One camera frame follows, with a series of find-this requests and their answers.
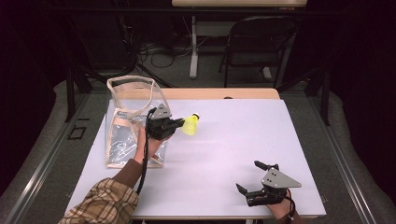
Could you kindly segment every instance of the plaid shirt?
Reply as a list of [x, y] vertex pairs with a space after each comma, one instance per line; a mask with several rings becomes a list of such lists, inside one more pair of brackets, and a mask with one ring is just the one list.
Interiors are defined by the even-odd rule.
[[84, 201], [59, 223], [128, 223], [137, 202], [138, 194], [133, 189], [106, 178], [94, 185]]

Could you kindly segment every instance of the transparent bag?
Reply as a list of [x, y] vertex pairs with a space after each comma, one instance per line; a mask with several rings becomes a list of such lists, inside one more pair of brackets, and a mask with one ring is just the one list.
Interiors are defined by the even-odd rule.
[[[164, 104], [161, 88], [154, 79], [139, 76], [114, 77], [107, 81], [112, 99], [106, 113], [106, 166], [122, 168], [134, 157], [139, 129], [150, 109]], [[163, 167], [166, 141], [148, 161], [148, 167]]]

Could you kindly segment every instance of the gray carpet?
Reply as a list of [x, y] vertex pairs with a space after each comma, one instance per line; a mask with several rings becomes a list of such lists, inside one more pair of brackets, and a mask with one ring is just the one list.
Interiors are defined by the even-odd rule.
[[[144, 62], [157, 76], [171, 82], [178, 87], [222, 87], [223, 74], [217, 72], [220, 55], [217, 49], [202, 46], [200, 51], [198, 78], [190, 79], [190, 57], [176, 57], [173, 63], [166, 68], [157, 68], [152, 65], [150, 59]], [[156, 55], [154, 62], [166, 65], [171, 62], [168, 56]], [[231, 81], [241, 82], [242, 79], [262, 80], [258, 70], [244, 70], [243, 76], [233, 71]], [[26, 213], [22, 214], [22, 223], [56, 223], [64, 213], [69, 201], [69, 194], [78, 182], [79, 175], [88, 156], [91, 144], [100, 122], [106, 111], [106, 86], [92, 80], [94, 91], [89, 95], [82, 95], [86, 101], [81, 106], [76, 120], [71, 124], [74, 131], [65, 135], [64, 141], [59, 145], [60, 153], [55, 163], [52, 164], [51, 172], [45, 176], [45, 181], [40, 191], [35, 195], [33, 202], [28, 204]], [[265, 84], [237, 84], [230, 87], [270, 87], [271, 83]], [[349, 189], [340, 175], [332, 154], [332, 142], [323, 129], [322, 121], [318, 118], [315, 108], [317, 99], [306, 98], [301, 90], [304, 83], [297, 85], [288, 92], [281, 93], [285, 100], [296, 132], [302, 144], [304, 154], [311, 168], [312, 175], [318, 186], [318, 191], [327, 202], [324, 203], [328, 213], [325, 217], [308, 220], [308, 223], [363, 223], [359, 210], [351, 199]], [[6, 193], [0, 199], [0, 223], [5, 223], [12, 213], [12, 208], [18, 203], [18, 199], [28, 181], [39, 167], [48, 150], [53, 148], [58, 134], [62, 131], [63, 121], [66, 115], [65, 85], [61, 83], [56, 89], [57, 102], [49, 118], [46, 127], [37, 140], [31, 154], [21, 168]], [[396, 209], [389, 198], [378, 188], [370, 174], [361, 163], [349, 141], [349, 133], [342, 112], [342, 103], [334, 95], [330, 98], [330, 123], [328, 129], [333, 133], [338, 146], [341, 148], [353, 176], [361, 187], [364, 199], [368, 203], [376, 223], [395, 223]], [[78, 139], [82, 130], [85, 133]], [[273, 220], [265, 220], [264, 223], [273, 223]]]

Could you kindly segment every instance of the wrist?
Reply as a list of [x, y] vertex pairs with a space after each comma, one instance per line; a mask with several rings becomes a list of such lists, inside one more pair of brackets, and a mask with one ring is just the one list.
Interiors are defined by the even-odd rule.
[[139, 164], [143, 164], [143, 160], [145, 159], [145, 157], [143, 155], [134, 155], [134, 161], [136, 161]]
[[289, 211], [284, 211], [284, 210], [273, 210], [270, 209], [272, 214], [274, 215], [275, 219], [281, 219], [284, 216], [287, 216], [289, 214]]

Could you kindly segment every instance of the chair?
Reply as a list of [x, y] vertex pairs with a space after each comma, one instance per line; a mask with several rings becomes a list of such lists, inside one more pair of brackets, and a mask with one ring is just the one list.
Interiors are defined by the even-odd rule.
[[238, 21], [228, 35], [219, 68], [221, 72], [225, 64], [224, 88], [227, 87], [229, 66], [277, 67], [275, 88], [287, 42], [296, 33], [297, 27], [297, 21], [289, 17], [256, 16]]

